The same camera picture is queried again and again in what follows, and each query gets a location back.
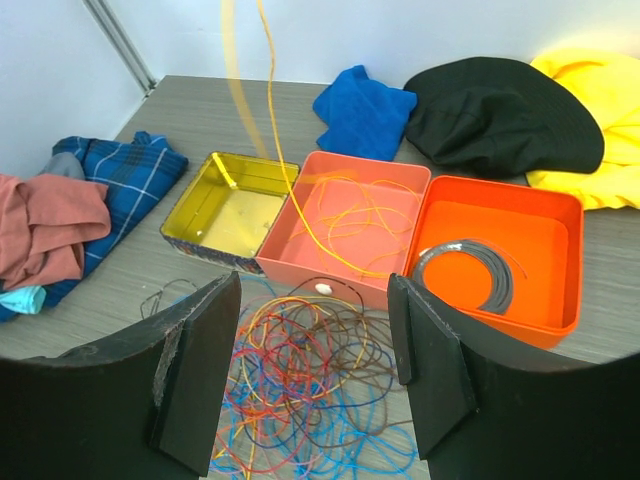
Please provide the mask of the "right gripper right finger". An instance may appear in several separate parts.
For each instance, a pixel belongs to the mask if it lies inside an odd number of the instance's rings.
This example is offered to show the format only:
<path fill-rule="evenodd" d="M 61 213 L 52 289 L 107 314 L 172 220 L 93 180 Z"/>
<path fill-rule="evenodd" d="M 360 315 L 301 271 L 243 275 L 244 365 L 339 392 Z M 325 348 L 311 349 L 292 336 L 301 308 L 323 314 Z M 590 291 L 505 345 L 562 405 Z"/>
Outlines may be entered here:
<path fill-rule="evenodd" d="M 434 479 L 635 479 L 639 358 L 595 364 L 506 335 L 392 275 L 388 313 Z"/>

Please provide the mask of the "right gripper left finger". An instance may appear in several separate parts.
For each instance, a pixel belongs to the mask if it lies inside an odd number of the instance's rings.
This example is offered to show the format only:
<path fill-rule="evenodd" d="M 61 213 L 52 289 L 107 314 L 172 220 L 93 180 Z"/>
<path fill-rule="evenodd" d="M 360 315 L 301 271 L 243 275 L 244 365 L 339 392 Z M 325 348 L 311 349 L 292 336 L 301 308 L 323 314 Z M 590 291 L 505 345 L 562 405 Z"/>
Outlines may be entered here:
<path fill-rule="evenodd" d="M 2 477 L 205 477 L 240 302 L 230 273 L 60 356 L 3 359 Z"/>

